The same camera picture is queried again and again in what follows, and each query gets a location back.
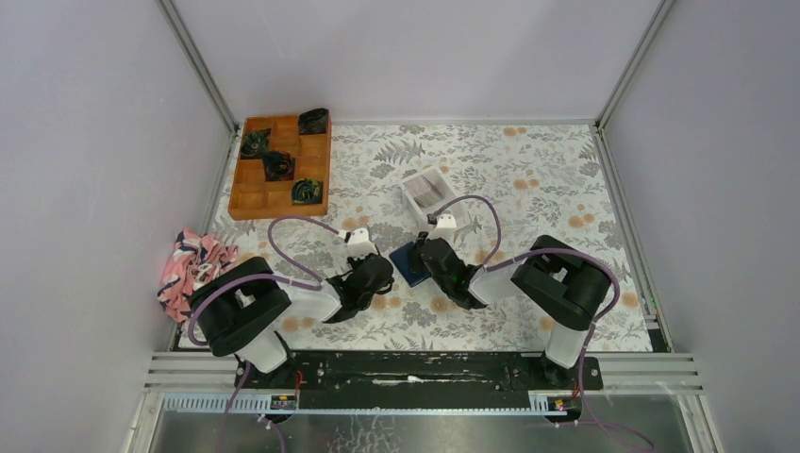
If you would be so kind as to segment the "blue leather card holder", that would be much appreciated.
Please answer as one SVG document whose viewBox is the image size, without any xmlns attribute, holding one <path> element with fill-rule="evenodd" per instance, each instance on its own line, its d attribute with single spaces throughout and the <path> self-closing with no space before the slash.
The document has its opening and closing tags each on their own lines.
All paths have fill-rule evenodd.
<svg viewBox="0 0 800 453">
<path fill-rule="evenodd" d="M 390 260 L 410 288 L 414 288 L 430 278 L 427 268 L 419 257 L 419 250 L 415 242 L 406 243 L 393 250 L 390 253 Z"/>
</svg>

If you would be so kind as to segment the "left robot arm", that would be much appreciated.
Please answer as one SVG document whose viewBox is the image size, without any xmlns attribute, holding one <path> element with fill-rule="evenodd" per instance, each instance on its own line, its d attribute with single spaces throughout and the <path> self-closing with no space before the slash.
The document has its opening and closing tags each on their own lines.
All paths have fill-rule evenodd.
<svg viewBox="0 0 800 453">
<path fill-rule="evenodd" d="M 319 287 L 276 275 L 255 257 L 195 290 L 190 299 L 190 340 L 215 357 L 234 355 L 256 369 L 272 388 L 292 378 L 290 349 L 275 322 L 285 316 L 337 324 L 369 308 L 394 283 L 389 260 L 371 254 L 350 259 L 351 270 Z"/>
</svg>

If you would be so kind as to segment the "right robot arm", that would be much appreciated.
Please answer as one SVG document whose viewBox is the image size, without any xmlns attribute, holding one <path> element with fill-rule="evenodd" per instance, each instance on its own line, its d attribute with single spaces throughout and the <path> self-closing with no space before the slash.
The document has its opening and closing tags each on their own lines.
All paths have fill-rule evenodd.
<svg viewBox="0 0 800 453">
<path fill-rule="evenodd" d="M 578 376 L 578 365 L 609 291 L 621 295 L 618 278 L 600 260 L 552 236 L 538 237 L 530 249 L 492 266 L 463 261 L 443 238 L 423 233 L 408 253 L 409 266 L 425 273 L 457 306 L 479 310 L 492 302 L 525 297 L 554 322 L 543 352 L 542 379 L 563 389 Z"/>
</svg>

